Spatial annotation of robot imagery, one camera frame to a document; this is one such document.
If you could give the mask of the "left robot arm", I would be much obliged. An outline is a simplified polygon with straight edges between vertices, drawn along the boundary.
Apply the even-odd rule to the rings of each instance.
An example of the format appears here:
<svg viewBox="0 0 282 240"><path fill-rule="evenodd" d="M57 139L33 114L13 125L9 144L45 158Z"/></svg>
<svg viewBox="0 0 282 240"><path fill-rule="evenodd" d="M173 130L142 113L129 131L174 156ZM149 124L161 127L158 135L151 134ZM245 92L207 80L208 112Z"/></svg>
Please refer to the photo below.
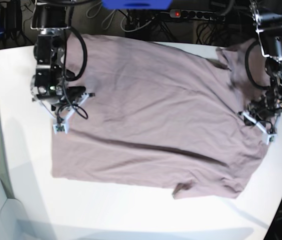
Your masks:
<svg viewBox="0 0 282 240"><path fill-rule="evenodd" d="M251 101L247 110L258 122L265 123L282 113L282 0L252 0L250 11L258 39L245 53L245 70L252 85L264 93L258 100ZM256 46L260 46L266 59L269 86L256 83L250 72L249 56Z"/></svg>

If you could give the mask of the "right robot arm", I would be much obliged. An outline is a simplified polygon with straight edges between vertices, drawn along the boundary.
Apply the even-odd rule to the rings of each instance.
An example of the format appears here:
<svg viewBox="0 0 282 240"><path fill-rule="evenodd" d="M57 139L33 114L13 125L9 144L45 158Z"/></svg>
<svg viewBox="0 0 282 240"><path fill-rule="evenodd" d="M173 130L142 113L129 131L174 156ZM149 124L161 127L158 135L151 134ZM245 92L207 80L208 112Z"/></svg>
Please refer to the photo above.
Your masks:
<svg viewBox="0 0 282 240"><path fill-rule="evenodd" d="M30 84L34 101L50 105L49 111L60 107L78 106L79 97L85 88L66 87L66 82L79 80L88 62L87 46L80 33L72 26L76 0L36 0L31 29L39 32L33 48L36 60L35 74ZM78 39L83 53L82 65L78 73L66 68L67 31Z"/></svg>

